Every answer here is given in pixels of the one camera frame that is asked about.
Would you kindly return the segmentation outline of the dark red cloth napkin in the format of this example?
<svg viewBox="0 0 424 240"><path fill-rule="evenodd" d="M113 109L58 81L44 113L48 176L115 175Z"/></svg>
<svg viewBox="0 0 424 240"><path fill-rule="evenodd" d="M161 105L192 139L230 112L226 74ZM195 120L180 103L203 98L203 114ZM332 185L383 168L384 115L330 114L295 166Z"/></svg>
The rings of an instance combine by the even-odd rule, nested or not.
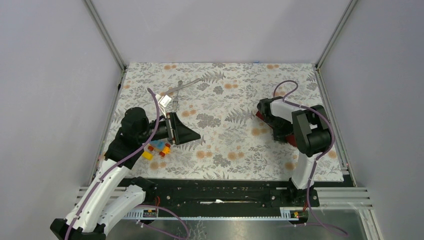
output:
<svg viewBox="0 0 424 240"><path fill-rule="evenodd" d="M265 117L259 111L256 116L271 128L274 141L297 147L292 123L281 117Z"/></svg>

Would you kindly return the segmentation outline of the silver fork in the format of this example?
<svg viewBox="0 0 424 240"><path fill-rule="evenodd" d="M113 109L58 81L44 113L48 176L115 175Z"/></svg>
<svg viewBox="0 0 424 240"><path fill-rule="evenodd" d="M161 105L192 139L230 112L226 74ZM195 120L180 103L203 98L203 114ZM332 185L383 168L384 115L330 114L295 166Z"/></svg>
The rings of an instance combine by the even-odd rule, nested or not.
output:
<svg viewBox="0 0 424 240"><path fill-rule="evenodd" d="M173 109L174 112L176 112L178 110L178 106L179 106L179 92L180 92L180 89L181 89L181 86L182 85L183 85L183 81L182 80L179 80L178 81L178 89L177 89L177 91L175 93L175 96L174 96L174 98L172 100L172 109Z"/></svg>

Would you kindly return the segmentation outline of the silver knife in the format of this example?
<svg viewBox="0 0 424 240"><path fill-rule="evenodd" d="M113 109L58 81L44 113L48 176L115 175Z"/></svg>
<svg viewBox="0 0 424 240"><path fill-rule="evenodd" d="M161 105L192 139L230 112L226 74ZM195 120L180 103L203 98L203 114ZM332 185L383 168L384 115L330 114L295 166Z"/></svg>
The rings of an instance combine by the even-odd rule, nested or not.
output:
<svg viewBox="0 0 424 240"><path fill-rule="evenodd" d="M201 78L197 78L197 79L195 79L195 80L193 80L193 81L191 81L189 83L182 84L182 85L179 85L177 87L171 88L171 89L169 89L168 91L165 92L165 95L169 95L170 93L179 91L179 90L181 90L183 88L186 88L186 87L189 87L189 86L191 86L193 84L196 84L196 83L200 82L201 80L202 80Z"/></svg>

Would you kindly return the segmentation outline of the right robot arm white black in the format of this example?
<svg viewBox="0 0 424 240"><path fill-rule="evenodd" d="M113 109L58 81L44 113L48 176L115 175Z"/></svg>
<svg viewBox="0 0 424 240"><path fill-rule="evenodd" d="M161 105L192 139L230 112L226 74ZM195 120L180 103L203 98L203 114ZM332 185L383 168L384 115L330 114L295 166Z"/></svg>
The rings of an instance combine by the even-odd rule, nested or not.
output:
<svg viewBox="0 0 424 240"><path fill-rule="evenodd" d="M273 139L296 147L297 167L290 181L294 188L287 191L287 201L293 206L306 199L305 189L314 181L315 163L334 144L334 133L322 105L312 107L292 103L283 97L264 98L257 104L257 116L272 129Z"/></svg>

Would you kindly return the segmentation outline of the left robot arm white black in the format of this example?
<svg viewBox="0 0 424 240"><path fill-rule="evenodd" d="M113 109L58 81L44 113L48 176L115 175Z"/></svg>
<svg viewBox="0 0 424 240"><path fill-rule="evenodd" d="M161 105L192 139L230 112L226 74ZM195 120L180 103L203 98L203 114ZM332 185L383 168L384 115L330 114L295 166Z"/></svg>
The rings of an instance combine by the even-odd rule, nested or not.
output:
<svg viewBox="0 0 424 240"><path fill-rule="evenodd" d="M133 208L140 204L148 206L155 200L155 184L136 177L121 196L108 202L144 148L156 140L181 145L200 138L175 112L167 113L164 119L149 121L143 108L128 109L87 191L65 218L53 220L50 230L60 240L104 240Z"/></svg>

